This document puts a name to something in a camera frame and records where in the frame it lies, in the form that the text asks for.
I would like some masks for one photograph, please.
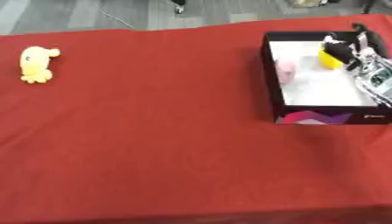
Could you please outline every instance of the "red tablecloth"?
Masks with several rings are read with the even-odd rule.
[[[389,205],[390,126],[268,121],[263,33],[354,21],[391,47],[382,15],[1,37],[0,221]],[[27,46],[61,49],[49,83],[19,80]]]

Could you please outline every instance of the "stuffed animal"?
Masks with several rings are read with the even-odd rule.
[[[296,65],[289,59],[278,59],[275,62],[277,78],[281,84],[287,84],[294,80]]]
[[[59,49],[45,49],[40,46],[31,46],[22,52],[20,67],[22,68],[22,81],[28,83],[45,83],[52,78],[48,70],[50,58],[60,56]]]

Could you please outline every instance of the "purple graphic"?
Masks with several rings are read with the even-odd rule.
[[[300,111],[300,112],[288,114],[282,119],[282,123],[300,123],[303,120],[313,120],[319,123],[342,124],[345,123],[350,116],[351,113],[328,116],[328,115],[321,115],[313,111]]]

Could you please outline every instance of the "yellow sponge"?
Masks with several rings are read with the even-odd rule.
[[[333,56],[326,53],[324,49],[321,49],[318,52],[318,59],[320,60],[321,64],[327,69],[333,70],[343,67],[343,62],[338,59],[335,59]]]

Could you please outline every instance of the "printed design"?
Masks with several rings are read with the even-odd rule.
[[[351,113],[328,116],[308,110],[288,114],[280,119],[280,123],[342,124],[345,123],[350,116]]]

